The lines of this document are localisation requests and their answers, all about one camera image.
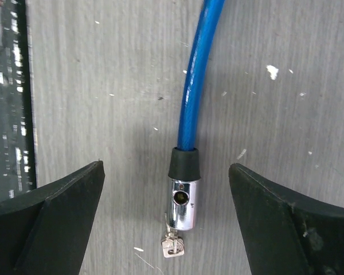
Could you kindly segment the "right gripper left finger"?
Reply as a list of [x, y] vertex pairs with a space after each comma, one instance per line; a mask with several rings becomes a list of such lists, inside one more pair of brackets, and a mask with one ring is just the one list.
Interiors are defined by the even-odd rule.
[[98, 160], [0, 202], [0, 274], [79, 274], [104, 178]]

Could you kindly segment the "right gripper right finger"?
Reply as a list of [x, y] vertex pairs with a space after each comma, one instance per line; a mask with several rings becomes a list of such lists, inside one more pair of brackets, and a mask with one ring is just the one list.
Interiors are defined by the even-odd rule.
[[252, 274], [344, 274], [344, 208], [234, 163], [229, 183]]

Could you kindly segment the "blue lock keys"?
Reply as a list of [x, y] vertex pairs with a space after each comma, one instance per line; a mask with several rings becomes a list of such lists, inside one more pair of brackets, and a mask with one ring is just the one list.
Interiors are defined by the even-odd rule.
[[183, 238], [178, 235], [178, 230], [171, 227], [167, 220], [167, 214], [165, 213], [165, 225], [166, 231], [161, 238], [161, 246], [163, 256], [165, 258], [174, 258], [183, 256], [185, 253], [185, 246]]

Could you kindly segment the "blue cable lock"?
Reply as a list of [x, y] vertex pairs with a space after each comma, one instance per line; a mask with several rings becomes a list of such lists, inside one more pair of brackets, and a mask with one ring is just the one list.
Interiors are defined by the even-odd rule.
[[167, 224], [179, 231], [194, 227], [197, 189], [201, 180], [200, 157], [195, 147], [200, 101], [210, 49], [224, 1], [204, 1], [186, 72], [177, 145], [171, 153]]

